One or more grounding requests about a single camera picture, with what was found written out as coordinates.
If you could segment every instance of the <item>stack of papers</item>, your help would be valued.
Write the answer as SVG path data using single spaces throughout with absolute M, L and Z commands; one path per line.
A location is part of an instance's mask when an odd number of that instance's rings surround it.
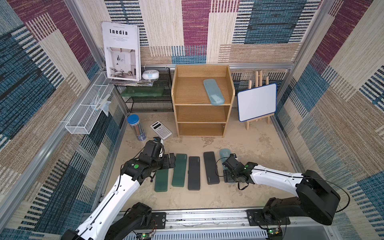
M 141 79 L 140 81 L 128 81 L 128 80 L 118 80 L 111 79 L 110 84 L 122 85 L 122 86 L 141 86 L 141 87 L 152 87 L 155 80 L 145 80 Z

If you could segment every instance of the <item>white calculator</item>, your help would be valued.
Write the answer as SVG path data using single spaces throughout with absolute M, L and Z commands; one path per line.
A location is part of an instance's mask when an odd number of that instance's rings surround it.
M 166 128 L 160 121 L 155 122 L 151 125 L 151 128 L 161 137 L 161 139 L 166 139 L 167 137 L 171 136 L 171 131 Z

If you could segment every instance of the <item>wooden shelf unit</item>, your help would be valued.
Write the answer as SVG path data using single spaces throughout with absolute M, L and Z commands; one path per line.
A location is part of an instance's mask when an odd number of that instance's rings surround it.
M 203 84 L 213 78 L 224 104 L 211 105 Z M 178 136 L 224 136 L 235 87 L 228 65 L 176 65 L 172 90 Z

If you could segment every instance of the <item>white metal basket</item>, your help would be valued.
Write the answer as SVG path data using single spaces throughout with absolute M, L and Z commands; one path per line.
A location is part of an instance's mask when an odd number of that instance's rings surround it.
M 110 94 L 112 90 L 113 85 L 109 84 L 107 73 L 103 72 L 103 74 L 98 76 L 95 83 L 65 125 L 68 132 L 71 134 L 90 134 L 96 120 L 102 112 L 101 109 L 96 110 L 96 105 Z

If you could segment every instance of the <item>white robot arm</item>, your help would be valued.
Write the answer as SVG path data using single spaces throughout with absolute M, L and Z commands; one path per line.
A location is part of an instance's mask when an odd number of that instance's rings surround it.
M 145 178 L 158 169 L 175 167 L 174 154 L 164 154 L 160 138 L 148 141 L 138 158 L 124 164 L 110 192 L 95 211 L 77 228 L 67 230 L 62 240 L 102 240 L 123 239 L 138 227 L 149 226 L 152 209 L 137 203 L 132 210 L 113 225 L 112 222 L 128 200 L 139 188 Z M 264 184 L 292 193 L 295 197 L 287 199 L 270 198 L 262 211 L 264 222 L 274 224 L 277 220 L 289 216 L 306 216 L 315 221 L 330 225 L 333 220 L 340 196 L 313 171 L 305 174 L 282 172 L 248 162 L 245 166 L 238 162 L 235 154 L 223 163 L 238 183 Z

